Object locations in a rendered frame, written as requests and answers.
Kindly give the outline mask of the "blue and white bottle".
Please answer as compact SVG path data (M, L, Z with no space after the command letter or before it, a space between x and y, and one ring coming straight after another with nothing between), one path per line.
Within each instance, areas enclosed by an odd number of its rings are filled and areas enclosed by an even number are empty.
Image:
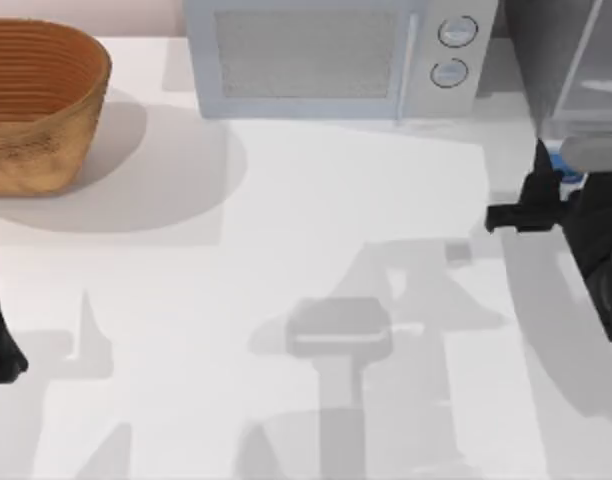
M550 155L551 165L554 170L562 172L561 190L572 192L583 187L586 175L574 170L565 160L561 153L561 142L547 141L546 148Z

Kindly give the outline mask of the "pale grey rounded box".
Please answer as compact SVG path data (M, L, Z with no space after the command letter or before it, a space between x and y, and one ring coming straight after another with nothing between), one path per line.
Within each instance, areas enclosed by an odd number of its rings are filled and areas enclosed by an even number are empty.
M576 172L612 172L612 135L567 138L560 154Z

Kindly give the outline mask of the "grey cabinet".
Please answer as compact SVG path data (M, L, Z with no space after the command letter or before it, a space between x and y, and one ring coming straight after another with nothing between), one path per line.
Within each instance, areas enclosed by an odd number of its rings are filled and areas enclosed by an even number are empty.
M612 0L505 0L537 134L612 134Z

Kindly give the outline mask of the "pale microwave oven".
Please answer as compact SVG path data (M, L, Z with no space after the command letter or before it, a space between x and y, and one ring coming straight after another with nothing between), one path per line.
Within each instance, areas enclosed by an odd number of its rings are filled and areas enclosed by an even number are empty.
M417 36L403 120L451 118L468 113L474 103L499 0L414 0ZM466 47L453 49L438 40L441 23L467 15L479 24L479 33ZM429 78L433 65L459 58L470 69L468 79L452 89L440 89Z

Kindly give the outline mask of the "microwave oven door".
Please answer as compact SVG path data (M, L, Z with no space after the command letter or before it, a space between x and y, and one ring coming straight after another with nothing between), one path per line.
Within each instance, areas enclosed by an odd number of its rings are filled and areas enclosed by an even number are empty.
M414 0L184 0L206 118L403 113Z

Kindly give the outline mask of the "brown woven basket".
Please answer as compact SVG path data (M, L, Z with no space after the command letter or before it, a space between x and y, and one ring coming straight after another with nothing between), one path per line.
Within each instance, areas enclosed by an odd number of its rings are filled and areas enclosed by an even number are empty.
M50 195L74 182L111 72L106 48L82 30L0 18L0 197Z

